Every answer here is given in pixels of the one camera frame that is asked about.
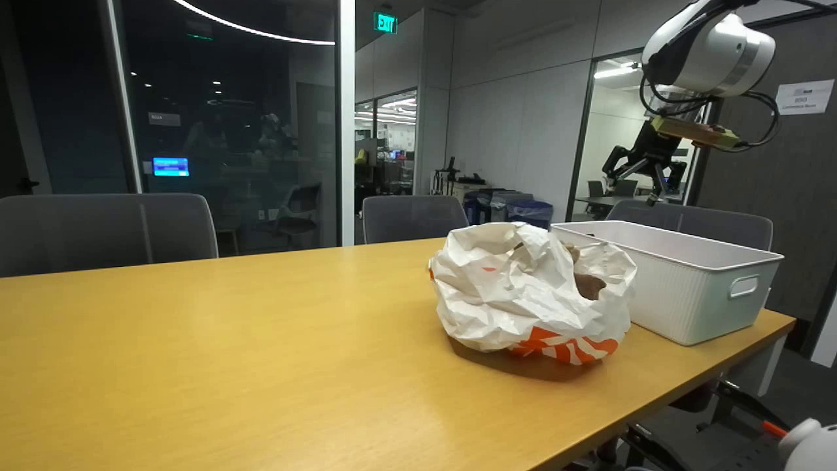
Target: computer monitor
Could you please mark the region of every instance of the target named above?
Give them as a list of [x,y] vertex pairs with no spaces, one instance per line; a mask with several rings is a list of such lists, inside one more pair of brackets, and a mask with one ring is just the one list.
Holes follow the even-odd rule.
[[174,157],[174,154],[152,157],[152,177],[153,178],[188,178],[188,157]]

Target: plastic bag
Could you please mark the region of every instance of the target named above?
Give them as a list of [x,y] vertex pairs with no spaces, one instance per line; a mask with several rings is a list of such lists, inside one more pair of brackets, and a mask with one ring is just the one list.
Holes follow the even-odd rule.
[[582,368],[612,357],[631,327],[634,266],[610,243],[574,251],[525,222],[470,225],[446,237],[428,271],[443,332],[474,352]]

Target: white plastic bin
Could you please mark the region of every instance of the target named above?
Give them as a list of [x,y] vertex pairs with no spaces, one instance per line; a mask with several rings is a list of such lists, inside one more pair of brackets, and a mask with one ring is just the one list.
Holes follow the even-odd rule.
[[623,221],[553,222],[562,243],[612,242],[638,273],[627,293],[631,318],[683,345],[753,326],[781,254]]

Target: ceiling light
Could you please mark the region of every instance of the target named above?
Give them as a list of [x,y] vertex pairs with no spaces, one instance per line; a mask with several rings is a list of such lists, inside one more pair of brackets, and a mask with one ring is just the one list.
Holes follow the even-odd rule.
[[603,82],[603,80],[612,80],[612,76],[631,76],[631,75],[638,75],[638,64],[623,64],[616,69],[595,72],[594,80]]
[[328,39],[283,37],[283,35],[251,29],[251,27],[232,24],[232,22],[226,22],[226,20],[212,17],[209,10],[202,10],[202,9],[195,9],[195,7],[190,7],[190,3],[185,3],[185,0],[174,0],[174,3],[178,3],[179,9],[195,14],[195,17],[204,17],[205,22],[213,22],[213,24],[221,24],[221,27],[226,27],[226,29],[246,33],[246,35],[253,35],[253,37],[263,37],[263,39],[275,39],[275,42],[334,48],[334,42],[328,42]]
[[382,107],[415,107],[415,101],[385,103]]

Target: wooden table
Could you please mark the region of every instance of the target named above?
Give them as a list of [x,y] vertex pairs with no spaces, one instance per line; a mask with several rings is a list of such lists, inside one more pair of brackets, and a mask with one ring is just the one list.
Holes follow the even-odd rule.
[[440,242],[0,280],[0,468],[530,468],[789,330],[632,327],[569,382],[454,357]]

